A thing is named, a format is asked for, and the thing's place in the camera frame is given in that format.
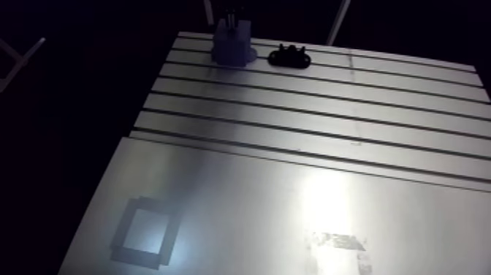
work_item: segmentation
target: worn mark on metal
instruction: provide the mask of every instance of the worn mark on metal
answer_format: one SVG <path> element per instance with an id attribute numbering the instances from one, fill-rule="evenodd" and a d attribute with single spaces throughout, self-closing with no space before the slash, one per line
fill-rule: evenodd
<path id="1" fill-rule="evenodd" d="M 365 251 L 365 248 L 357 238 L 351 235 L 318 233 L 314 235 L 313 240 L 318 246 L 327 245 L 341 249 Z"/>
<path id="2" fill-rule="evenodd" d="M 352 251 L 353 259 L 356 257 L 357 270 L 359 275 L 371 275 L 373 273 L 372 265 L 370 264 L 370 257 L 362 242 L 360 242 L 355 236 L 341 235 L 331 233 L 314 233 L 311 235 L 311 244 L 317 247 L 332 247 L 336 249 L 346 249 Z M 319 274 L 319 267 L 317 259 L 312 257 L 308 260 L 308 274 Z"/>

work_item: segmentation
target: aluminum t-slot table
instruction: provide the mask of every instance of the aluminum t-slot table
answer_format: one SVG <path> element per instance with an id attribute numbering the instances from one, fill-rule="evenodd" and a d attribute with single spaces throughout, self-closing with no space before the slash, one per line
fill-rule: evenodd
<path id="1" fill-rule="evenodd" d="M 318 45 L 271 67 L 279 43 L 220 67 L 211 35 L 179 33 L 60 274 L 491 271 L 475 69 Z"/>

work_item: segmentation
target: black bracket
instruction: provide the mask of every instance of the black bracket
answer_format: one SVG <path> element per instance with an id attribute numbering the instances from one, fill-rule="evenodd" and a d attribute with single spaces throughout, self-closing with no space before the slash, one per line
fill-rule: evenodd
<path id="1" fill-rule="evenodd" d="M 297 69 L 305 69 L 311 65 L 311 57 L 305 54 L 305 47 L 300 50 L 294 45 L 290 45 L 287 49 L 280 44 L 280 50 L 274 50 L 267 57 L 267 60 L 273 66 L 290 67 Z"/>

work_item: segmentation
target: dark background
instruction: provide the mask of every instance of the dark background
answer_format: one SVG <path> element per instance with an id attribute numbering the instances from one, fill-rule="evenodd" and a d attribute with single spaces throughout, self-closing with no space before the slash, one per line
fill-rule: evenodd
<path id="1" fill-rule="evenodd" d="M 255 37 L 323 44 L 339 3 L 255 0 L 246 8 Z M 485 1 L 352 0 L 335 46 L 472 64 L 490 87 L 490 26 Z M 21 53 L 47 38 L 0 94 L 5 265 L 58 271 L 175 35 L 212 29 L 202 1 L 1 3 L 1 38 Z"/>

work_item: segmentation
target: metal frame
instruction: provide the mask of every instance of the metal frame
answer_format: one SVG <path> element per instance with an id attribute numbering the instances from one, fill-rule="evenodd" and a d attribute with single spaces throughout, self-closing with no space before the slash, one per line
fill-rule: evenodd
<path id="1" fill-rule="evenodd" d="M 10 81 L 15 77 L 15 75 L 24 67 L 31 56 L 36 53 L 37 49 L 41 47 L 42 43 L 45 42 L 45 38 L 42 37 L 32 48 L 30 48 L 25 55 L 20 55 L 16 50 L 14 50 L 10 45 L 8 45 L 4 40 L 0 39 L 0 48 L 5 50 L 9 56 L 13 57 L 15 60 L 14 67 L 10 70 L 9 74 L 5 79 L 0 79 L 0 93 L 5 90 Z"/>

